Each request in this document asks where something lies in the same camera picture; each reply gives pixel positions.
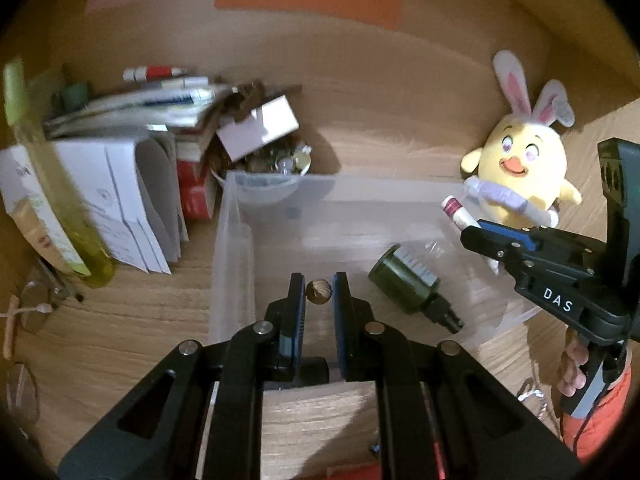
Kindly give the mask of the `person's right hand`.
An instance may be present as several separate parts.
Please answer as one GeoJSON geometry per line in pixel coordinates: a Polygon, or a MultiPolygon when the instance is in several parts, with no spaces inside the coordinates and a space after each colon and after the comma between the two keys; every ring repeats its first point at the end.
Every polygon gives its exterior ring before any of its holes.
{"type": "Polygon", "coordinates": [[[587,378],[582,366],[588,363],[588,347],[580,340],[578,333],[568,330],[565,334],[565,346],[560,357],[559,379],[556,388],[570,398],[585,387],[587,378]]]}

